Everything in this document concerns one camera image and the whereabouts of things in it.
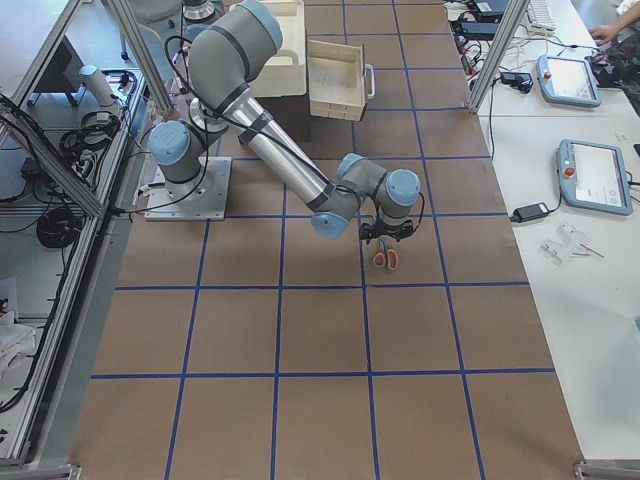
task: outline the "scissors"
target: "scissors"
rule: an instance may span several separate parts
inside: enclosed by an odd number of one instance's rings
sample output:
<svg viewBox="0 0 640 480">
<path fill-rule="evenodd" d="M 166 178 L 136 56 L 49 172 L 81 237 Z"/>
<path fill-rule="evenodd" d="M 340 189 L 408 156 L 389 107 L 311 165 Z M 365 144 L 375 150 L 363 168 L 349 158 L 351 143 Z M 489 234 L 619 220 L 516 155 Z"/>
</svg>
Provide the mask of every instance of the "scissors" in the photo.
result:
<svg viewBox="0 0 640 480">
<path fill-rule="evenodd" d="M 399 262 L 398 252 L 389 248 L 386 240 L 380 238 L 378 243 L 378 252 L 373 256 L 373 266 L 376 268 L 387 267 L 388 270 L 396 270 Z"/>
</svg>

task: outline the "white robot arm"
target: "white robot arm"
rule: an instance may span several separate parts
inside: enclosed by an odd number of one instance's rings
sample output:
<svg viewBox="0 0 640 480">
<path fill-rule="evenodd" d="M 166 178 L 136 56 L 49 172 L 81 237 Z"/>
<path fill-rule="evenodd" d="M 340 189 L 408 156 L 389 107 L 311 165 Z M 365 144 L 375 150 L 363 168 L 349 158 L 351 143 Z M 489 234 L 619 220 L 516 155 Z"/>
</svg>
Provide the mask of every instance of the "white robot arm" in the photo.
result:
<svg viewBox="0 0 640 480">
<path fill-rule="evenodd" d="M 189 51 L 190 89 L 196 97 L 190 123 L 163 123 L 149 137 L 166 181 L 176 192 L 188 191 L 202 168 L 198 157 L 207 148 L 204 138 L 213 143 L 231 129 L 314 212 L 311 223 L 320 235 L 340 236 L 369 197 L 376 218 L 361 225 L 362 240 L 411 236 L 415 227 L 408 217 L 420 190 L 414 172 L 388 171 L 349 153 L 333 182 L 252 96 L 248 82 L 281 45 L 277 20 L 257 0 L 244 0 L 195 38 Z"/>
</svg>

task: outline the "gray tablet with blue border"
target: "gray tablet with blue border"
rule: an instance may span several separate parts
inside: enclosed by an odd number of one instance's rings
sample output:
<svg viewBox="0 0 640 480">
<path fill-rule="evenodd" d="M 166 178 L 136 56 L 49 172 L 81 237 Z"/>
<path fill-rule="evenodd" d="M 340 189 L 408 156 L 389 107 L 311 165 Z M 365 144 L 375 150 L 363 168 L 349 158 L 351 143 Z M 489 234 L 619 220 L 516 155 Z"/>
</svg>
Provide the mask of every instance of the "gray tablet with blue border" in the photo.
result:
<svg viewBox="0 0 640 480">
<path fill-rule="evenodd" d="M 560 191 L 567 204 L 602 212 L 633 212 L 618 147 L 562 140 L 557 152 Z"/>
<path fill-rule="evenodd" d="M 537 63 L 542 96 L 548 102 L 597 107 L 600 93 L 589 62 L 542 55 Z"/>
</svg>

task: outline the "blue joint cap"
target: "blue joint cap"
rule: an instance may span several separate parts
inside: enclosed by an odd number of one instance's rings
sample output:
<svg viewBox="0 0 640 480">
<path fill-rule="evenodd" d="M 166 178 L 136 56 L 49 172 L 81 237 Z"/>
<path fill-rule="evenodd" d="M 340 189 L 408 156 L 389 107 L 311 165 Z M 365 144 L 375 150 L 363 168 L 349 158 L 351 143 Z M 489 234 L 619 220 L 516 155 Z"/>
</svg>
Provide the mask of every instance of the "blue joint cap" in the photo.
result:
<svg viewBox="0 0 640 480">
<path fill-rule="evenodd" d="M 420 179 L 411 170 L 394 170 L 385 183 L 389 198 L 403 207 L 410 207 L 418 199 Z"/>
<path fill-rule="evenodd" d="M 149 151 L 161 166 L 178 163 L 189 150 L 190 143 L 187 127 L 175 120 L 154 127 L 149 135 Z"/>
<path fill-rule="evenodd" d="M 311 226 L 325 238 L 338 238 L 342 235 L 349 222 L 333 212 L 314 213 Z"/>
<path fill-rule="evenodd" d="M 357 153 L 347 153 L 338 167 L 338 178 L 342 179 L 349 169 L 360 160 L 366 160 L 366 158 L 362 155 L 358 155 Z"/>
<path fill-rule="evenodd" d="M 282 47 L 282 30 L 276 17 L 273 16 L 271 10 L 265 7 L 258 0 L 244 0 L 238 4 L 238 7 L 243 7 L 248 10 L 258 21 L 262 24 L 264 29 L 271 37 L 273 45 L 276 47 L 276 52 Z"/>
</svg>

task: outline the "box handle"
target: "box handle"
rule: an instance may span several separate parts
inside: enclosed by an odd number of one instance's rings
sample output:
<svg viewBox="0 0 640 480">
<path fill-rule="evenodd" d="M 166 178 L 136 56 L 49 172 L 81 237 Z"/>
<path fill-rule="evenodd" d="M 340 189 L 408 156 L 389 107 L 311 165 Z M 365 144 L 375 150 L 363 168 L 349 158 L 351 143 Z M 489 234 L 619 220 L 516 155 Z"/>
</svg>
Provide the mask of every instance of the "box handle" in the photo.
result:
<svg viewBox="0 0 640 480">
<path fill-rule="evenodd" d="M 365 68 L 365 76 L 366 76 L 366 72 L 369 72 L 369 76 L 371 77 L 371 80 L 369 81 L 371 92 L 367 93 L 367 100 L 373 100 L 373 98 L 376 96 L 376 78 L 375 78 L 375 75 L 373 74 L 373 65 L 365 63 L 364 68 Z"/>
</svg>

